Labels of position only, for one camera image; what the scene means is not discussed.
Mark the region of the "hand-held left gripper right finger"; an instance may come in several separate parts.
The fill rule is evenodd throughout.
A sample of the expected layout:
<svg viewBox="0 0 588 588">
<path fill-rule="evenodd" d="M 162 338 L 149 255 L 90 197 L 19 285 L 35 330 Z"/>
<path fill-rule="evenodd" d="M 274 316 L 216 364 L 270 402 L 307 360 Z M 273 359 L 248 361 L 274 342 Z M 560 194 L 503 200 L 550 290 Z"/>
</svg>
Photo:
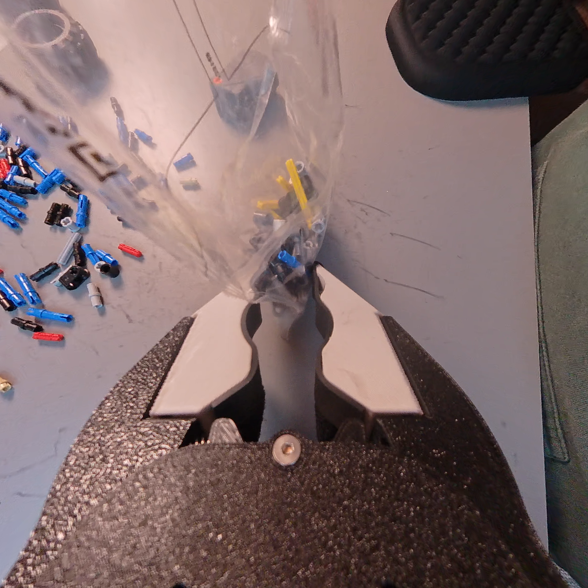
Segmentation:
<svg viewBox="0 0 588 588">
<path fill-rule="evenodd" d="M 313 268 L 313 298 L 323 339 L 319 382 L 367 418 L 423 415 L 377 308 L 320 264 Z"/>
</svg>

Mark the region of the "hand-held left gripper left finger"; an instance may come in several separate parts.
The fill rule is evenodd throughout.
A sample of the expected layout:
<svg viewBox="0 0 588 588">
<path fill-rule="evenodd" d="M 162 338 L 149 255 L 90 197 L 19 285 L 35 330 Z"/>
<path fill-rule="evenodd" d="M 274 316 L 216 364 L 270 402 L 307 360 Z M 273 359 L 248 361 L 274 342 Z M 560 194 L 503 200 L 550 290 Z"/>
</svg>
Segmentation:
<svg viewBox="0 0 588 588">
<path fill-rule="evenodd" d="M 216 408 L 259 369 L 253 342 L 262 323 L 258 303 L 217 295 L 192 318 L 149 410 L 152 418 L 197 416 Z"/>
</svg>

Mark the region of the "pile of small toy parts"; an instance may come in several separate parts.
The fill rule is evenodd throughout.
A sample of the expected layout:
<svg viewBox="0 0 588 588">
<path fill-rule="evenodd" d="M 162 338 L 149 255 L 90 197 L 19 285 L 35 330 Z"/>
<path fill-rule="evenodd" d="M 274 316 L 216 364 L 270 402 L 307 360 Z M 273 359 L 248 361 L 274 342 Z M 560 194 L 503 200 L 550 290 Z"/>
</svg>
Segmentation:
<svg viewBox="0 0 588 588">
<path fill-rule="evenodd" d="M 1 397 L 87 389 L 194 307 L 195 278 L 1 126 Z"/>
</svg>

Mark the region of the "clear plastic bag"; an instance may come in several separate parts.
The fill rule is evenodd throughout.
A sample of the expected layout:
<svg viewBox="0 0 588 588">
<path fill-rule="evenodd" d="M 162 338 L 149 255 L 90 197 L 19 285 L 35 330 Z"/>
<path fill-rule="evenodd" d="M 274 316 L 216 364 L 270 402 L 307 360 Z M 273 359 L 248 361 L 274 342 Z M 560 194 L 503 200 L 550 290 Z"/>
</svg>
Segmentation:
<svg viewBox="0 0 588 588">
<path fill-rule="evenodd" d="M 1 119 L 53 170 L 205 279 L 297 317 L 311 292 L 341 152 L 332 1 L 1 1 Z M 96 97 L 19 48 L 22 13 L 56 9 L 109 74 Z M 255 136 L 211 84 L 276 72 Z"/>
</svg>

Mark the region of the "black toy tire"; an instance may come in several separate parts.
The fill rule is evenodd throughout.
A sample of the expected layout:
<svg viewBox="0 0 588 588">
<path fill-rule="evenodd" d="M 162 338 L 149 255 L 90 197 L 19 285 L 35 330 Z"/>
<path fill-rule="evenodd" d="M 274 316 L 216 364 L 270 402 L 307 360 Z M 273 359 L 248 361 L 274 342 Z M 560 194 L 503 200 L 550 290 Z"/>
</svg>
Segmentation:
<svg viewBox="0 0 588 588">
<path fill-rule="evenodd" d="M 109 74 L 87 30 L 67 13 L 41 8 L 20 14 L 12 38 L 44 71 L 83 96 L 96 97 Z"/>
</svg>

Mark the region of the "grey desk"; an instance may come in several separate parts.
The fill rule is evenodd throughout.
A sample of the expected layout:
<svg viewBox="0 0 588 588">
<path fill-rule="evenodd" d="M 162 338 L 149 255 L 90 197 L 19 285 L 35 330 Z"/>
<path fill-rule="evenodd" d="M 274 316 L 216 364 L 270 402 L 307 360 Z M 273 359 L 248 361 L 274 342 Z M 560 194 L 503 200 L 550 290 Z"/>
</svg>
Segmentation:
<svg viewBox="0 0 588 588">
<path fill-rule="evenodd" d="M 392 5 L 334 2 L 345 135 L 319 259 L 469 395 L 547 542 L 527 101 L 455 104 L 413 91 L 386 42 Z M 196 282 L 191 314 L 217 292 L 185 269 Z M 263 439 L 283 428 L 314 435 L 313 316 L 309 304 L 284 341 L 263 307 L 254 338 L 267 392 Z M 1 397 L 1 578 L 94 408 L 183 317 L 87 389 Z"/>
</svg>

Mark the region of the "grey toy part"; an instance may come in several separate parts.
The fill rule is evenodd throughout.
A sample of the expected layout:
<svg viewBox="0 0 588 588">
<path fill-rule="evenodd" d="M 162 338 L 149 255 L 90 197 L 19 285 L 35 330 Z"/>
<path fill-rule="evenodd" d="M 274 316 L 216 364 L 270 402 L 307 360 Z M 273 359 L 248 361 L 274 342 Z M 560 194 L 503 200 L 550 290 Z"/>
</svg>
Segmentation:
<svg viewBox="0 0 588 588">
<path fill-rule="evenodd" d="M 211 89 L 217 114 L 234 130 L 255 136 L 276 84 L 276 72 L 271 67 L 236 86 L 220 77 L 213 78 Z"/>
</svg>

